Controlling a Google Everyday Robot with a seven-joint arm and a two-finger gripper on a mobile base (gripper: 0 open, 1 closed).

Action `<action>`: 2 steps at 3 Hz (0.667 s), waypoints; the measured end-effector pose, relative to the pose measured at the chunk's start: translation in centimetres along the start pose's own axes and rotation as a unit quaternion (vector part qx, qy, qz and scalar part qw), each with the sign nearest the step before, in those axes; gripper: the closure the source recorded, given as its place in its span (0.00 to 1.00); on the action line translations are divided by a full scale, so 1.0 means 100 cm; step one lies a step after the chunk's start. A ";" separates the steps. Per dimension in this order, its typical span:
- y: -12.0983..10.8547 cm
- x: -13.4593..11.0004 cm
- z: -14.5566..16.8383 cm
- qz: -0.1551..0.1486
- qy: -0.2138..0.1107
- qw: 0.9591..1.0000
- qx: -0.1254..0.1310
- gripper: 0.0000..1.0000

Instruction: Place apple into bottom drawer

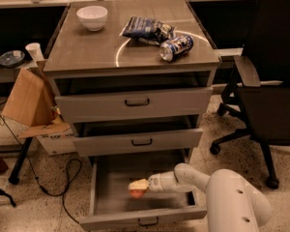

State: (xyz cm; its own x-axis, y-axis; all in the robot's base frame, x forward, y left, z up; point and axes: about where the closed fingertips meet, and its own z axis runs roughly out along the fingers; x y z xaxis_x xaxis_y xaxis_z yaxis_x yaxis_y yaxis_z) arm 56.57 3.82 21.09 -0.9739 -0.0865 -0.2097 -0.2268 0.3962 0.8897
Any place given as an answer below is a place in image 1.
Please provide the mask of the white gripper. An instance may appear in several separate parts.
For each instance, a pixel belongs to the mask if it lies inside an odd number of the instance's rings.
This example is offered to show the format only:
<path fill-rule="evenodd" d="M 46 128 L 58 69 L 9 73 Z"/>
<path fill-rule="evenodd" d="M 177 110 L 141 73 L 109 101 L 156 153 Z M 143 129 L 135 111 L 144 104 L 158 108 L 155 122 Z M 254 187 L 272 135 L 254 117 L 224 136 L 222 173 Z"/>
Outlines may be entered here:
<path fill-rule="evenodd" d="M 158 173 L 150 176 L 148 181 L 141 179 L 129 184 L 129 190 L 146 190 L 152 192 L 175 191 L 178 188 L 178 180 L 173 171 Z"/>

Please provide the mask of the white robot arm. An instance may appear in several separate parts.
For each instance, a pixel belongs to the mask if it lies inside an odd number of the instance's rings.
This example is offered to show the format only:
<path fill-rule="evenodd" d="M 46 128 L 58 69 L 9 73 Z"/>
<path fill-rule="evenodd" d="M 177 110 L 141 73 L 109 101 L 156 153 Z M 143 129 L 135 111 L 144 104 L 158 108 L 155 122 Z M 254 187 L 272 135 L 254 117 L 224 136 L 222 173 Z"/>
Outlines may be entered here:
<path fill-rule="evenodd" d="M 268 198 L 243 176 L 229 169 L 206 175 L 187 163 L 172 171 L 158 173 L 128 185 L 130 195 L 140 198 L 150 192 L 189 192 L 206 194 L 209 232 L 259 232 L 272 216 Z"/>

